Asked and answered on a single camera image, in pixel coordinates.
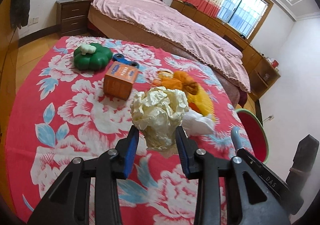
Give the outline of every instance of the floral tablecloth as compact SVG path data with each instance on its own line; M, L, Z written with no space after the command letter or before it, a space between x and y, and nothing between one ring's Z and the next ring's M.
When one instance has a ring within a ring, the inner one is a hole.
M74 68L74 49L92 42L109 47L140 64L138 78L127 101L103 94L106 70L93 73ZM217 157L234 156L230 131L236 125L240 127L243 145L251 150L228 96L209 67L137 43L63 37L21 86L10 117L5 146L7 168L12 199L20 218L28 220L41 197L74 157L80 156L85 160L97 157L127 136L132 125L132 97L135 92L150 88L160 68L188 72L213 101L214 134L193 137L199 147ZM165 159L157 152L146 150L142 135L134 169L129 179L118 181L118 192L125 225L193 223L197 180L185 178L177 155ZM220 193L224 224L226 204L222 184ZM90 224L94 224L93 199L94 179L90 195Z

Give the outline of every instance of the bolt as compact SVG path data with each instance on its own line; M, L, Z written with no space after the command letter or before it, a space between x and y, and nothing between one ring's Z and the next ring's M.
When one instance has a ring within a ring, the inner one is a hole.
M76 157L76 158L74 158L74 159L72 160L72 162L73 162L74 164L79 164L79 163L81 163L81 158L80 158L80 157Z
M242 159L240 157L238 157L238 156L235 156L233 158L233 162L236 163L236 164L240 164L242 162Z
M196 150L196 153L197 153L198 155L200 155L200 156L203 156L203 155L206 154L206 151L205 151L203 148L198 148L198 149Z
M117 149L110 149L108 150L108 155L115 156L118 153Z

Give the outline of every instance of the bedside table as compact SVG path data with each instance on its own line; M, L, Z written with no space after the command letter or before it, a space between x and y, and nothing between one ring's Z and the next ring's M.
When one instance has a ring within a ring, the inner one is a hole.
M92 0L57 0L59 36L76 36L87 32L87 17Z

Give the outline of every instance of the cardboard box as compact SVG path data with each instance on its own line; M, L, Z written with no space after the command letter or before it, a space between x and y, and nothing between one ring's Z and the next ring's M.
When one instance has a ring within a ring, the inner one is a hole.
M126 101L137 79L138 71L135 67L114 62L104 77L104 93Z

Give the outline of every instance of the green plastic pumpkin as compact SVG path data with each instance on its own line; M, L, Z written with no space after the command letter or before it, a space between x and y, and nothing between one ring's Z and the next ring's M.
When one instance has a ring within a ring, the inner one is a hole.
M73 53L74 65L80 71L99 71L105 68L112 58L113 54L109 48L98 43L90 45L97 48L93 54L83 55L79 47Z

